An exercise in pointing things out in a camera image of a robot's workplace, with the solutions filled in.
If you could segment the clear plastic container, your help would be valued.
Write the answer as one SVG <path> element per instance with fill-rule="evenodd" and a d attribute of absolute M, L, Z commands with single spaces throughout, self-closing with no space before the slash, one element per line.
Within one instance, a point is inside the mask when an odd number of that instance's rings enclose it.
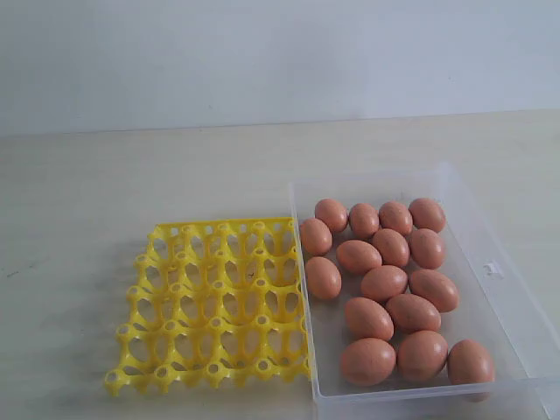
<path fill-rule="evenodd" d="M 344 276 L 339 298 L 305 302 L 311 386 L 317 419 L 556 419 L 559 416 L 559 338 L 532 298 L 522 275 L 491 231 L 457 171 L 447 163 L 428 169 L 331 173 L 290 185 L 292 215 L 312 217 L 319 200 L 351 207 L 368 202 L 436 200 L 447 223 L 442 271 L 458 286 L 460 303 L 442 317 L 449 344 L 472 339 L 493 357 L 492 383 L 453 386 L 446 373 L 424 384 L 393 374 L 385 382 L 356 387 L 340 373 L 350 342 L 343 307 L 359 291 Z"/>

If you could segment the brown egg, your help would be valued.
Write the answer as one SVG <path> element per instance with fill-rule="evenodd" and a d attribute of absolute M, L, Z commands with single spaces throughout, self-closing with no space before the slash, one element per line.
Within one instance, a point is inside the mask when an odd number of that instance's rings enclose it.
<path fill-rule="evenodd" d="M 398 201 L 388 201 L 379 209 L 379 220 L 383 228 L 395 230 L 406 236 L 413 228 L 413 219 L 409 209 Z"/>
<path fill-rule="evenodd" d="M 316 204 L 314 213 L 315 217 L 323 221 L 334 234 L 343 232 L 347 227 L 348 211 L 336 199 L 321 199 Z"/>
<path fill-rule="evenodd" d="M 349 223 L 354 236 L 361 240 L 371 238 L 380 227 L 378 213 L 368 203 L 358 203 L 351 208 Z"/>
<path fill-rule="evenodd" d="M 370 243 L 360 240 L 342 242 L 336 249 L 339 265 L 356 276 L 363 276 L 370 270 L 382 266 L 382 256 Z"/>
<path fill-rule="evenodd" d="M 375 338 L 389 341 L 394 335 L 392 318 L 374 300 L 352 297 L 346 302 L 344 313 L 346 327 L 356 339 Z"/>
<path fill-rule="evenodd" d="M 428 228 L 419 228 L 410 234 L 409 249 L 414 262 L 423 269 L 438 269 L 445 261 L 443 239 Z"/>
<path fill-rule="evenodd" d="M 439 233 L 445 228 L 445 212 L 434 199 L 414 199 L 409 205 L 409 212 L 417 229 L 427 228 Z"/>
<path fill-rule="evenodd" d="M 316 298 L 330 300 L 341 291 L 341 274 L 336 265 L 323 256 L 314 256 L 304 266 L 308 291 Z"/>
<path fill-rule="evenodd" d="M 478 341 L 462 339 L 448 354 L 447 376 L 451 385 L 494 382 L 494 359 Z"/>
<path fill-rule="evenodd" d="M 371 243 L 379 251 L 383 265 L 402 268 L 408 264 L 410 248 L 406 239 L 397 231 L 381 228 L 374 234 Z"/>
<path fill-rule="evenodd" d="M 456 284 L 434 269 L 418 269 L 409 276 L 412 294 L 431 302 L 439 312 L 452 312 L 459 307 L 460 296 Z"/>
<path fill-rule="evenodd" d="M 333 245 L 332 233 L 320 219 L 308 218 L 299 227 L 304 250 L 312 256 L 324 256 Z"/>
<path fill-rule="evenodd" d="M 371 269 L 360 282 L 361 294 L 378 303 L 384 303 L 396 295 L 403 294 L 407 287 L 406 272 L 392 265 Z"/>
<path fill-rule="evenodd" d="M 397 350 L 399 374 L 410 382 L 426 382 L 444 368 L 448 344 L 438 332 L 418 331 L 407 336 Z"/>
<path fill-rule="evenodd" d="M 437 308 L 427 299 L 406 293 L 392 297 L 385 309 L 395 327 L 403 333 L 422 330 L 437 332 L 441 328 L 441 316 Z"/>
<path fill-rule="evenodd" d="M 340 370 L 344 379 L 362 387 L 385 381 L 395 365 L 396 351 L 382 339 L 358 339 L 347 346 L 340 357 Z"/>

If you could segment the yellow plastic egg tray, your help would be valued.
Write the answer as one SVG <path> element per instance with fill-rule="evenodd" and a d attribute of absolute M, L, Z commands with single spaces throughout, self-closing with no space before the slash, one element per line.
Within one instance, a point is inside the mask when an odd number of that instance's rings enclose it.
<path fill-rule="evenodd" d="M 308 377 L 294 233 L 290 217 L 156 225 L 134 261 L 107 391 Z"/>

